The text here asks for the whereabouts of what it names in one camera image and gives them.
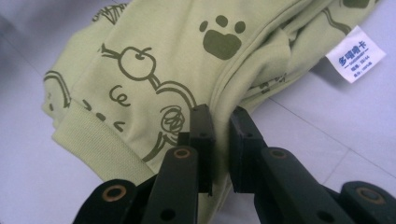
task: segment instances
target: paw print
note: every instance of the paw print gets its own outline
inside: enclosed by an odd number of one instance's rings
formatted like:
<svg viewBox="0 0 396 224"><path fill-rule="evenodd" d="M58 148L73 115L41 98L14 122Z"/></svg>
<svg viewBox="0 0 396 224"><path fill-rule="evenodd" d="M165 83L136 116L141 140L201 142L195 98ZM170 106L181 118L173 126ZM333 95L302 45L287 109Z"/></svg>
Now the paw print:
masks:
<svg viewBox="0 0 396 224"><path fill-rule="evenodd" d="M225 16L219 15L216 17L216 23L225 28L228 25L228 19ZM208 21L203 21L199 30L204 32L208 24ZM237 34L242 34L245 29L246 25L243 21L237 22L234 26ZM204 49L206 52L222 60L231 59L241 48L241 45L241 40L232 34L224 35L215 30L208 30L204 36Z"/></svg>

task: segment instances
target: black plastic part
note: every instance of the black plastic part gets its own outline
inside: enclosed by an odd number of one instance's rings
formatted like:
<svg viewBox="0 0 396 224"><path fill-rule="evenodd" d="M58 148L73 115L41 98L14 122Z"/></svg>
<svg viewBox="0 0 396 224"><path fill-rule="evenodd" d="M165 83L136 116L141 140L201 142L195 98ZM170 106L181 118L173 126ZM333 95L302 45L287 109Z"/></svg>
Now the black plastic part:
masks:
<svg viewBox="0 0 396 224"><path fill-rule="evenodd" d="M199 155L199 192L212 195L212 158L216 136L207 105L198 105L191 110L189 138L188 146L195 148Z"/></svg>
<svg viewBox="0 0 396 224"><path fill-rule="evenodd" d="M74 224L122 224L131 220L129 212L136 196L136 186L114 179L96 188L81 206Z"/></svg>
<svg viewBox="0 0 396 224"><path fill-rule="evenodd" d="M254 193L260 178L256 158L262 148L267 147L248 112L237 107L230 118L230 176L233 191Z"/></svg>
<svg viewBox="0 0 396 224"><path fill-rule="evenodd" d="M282 223L354 223L297 158L286 149L264 148L260 159L259 165L265 183L282 211Z"/></svg>
<svg viewBox="0 0 396 224"><path fill-rule="evenodd" d="M141 223L193 224L197 219L198 154L191 147L168 150Z"/></svg>
<svg viewBox="0 0 396 224"><path fill-rule="evenodd" d="M375 185L348 182L341 190L339 201L357 223L396 223L396 199Z"/></svg>

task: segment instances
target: clothing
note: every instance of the clothing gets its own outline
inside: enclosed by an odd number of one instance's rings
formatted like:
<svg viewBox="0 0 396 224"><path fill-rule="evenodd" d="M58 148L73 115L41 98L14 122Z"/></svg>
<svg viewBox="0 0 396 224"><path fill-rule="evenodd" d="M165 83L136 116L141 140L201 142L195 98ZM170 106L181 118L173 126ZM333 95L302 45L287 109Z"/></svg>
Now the clothing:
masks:
<svg viewBox="0 0 396 224"><path fill-rule="evenodd" d="M53 139L103 180L156 174L189 111L207 104L217 136L213 197L230 188L228 119L253 111L313 67L377 0L134 0L106 7L76 33L45 76Z"/></svg>

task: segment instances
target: clothing tag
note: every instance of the clothing tag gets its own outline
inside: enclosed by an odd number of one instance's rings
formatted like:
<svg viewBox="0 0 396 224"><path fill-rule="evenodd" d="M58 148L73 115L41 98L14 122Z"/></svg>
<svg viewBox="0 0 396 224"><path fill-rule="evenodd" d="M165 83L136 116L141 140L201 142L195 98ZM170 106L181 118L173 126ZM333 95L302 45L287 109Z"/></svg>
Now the clothing tag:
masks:
<svg viewBox="0 0 396 224"><path fill-rule="evenodd" d="M348 82L353 83L386 56L363 30L356 26L326 57Z"/></svg>

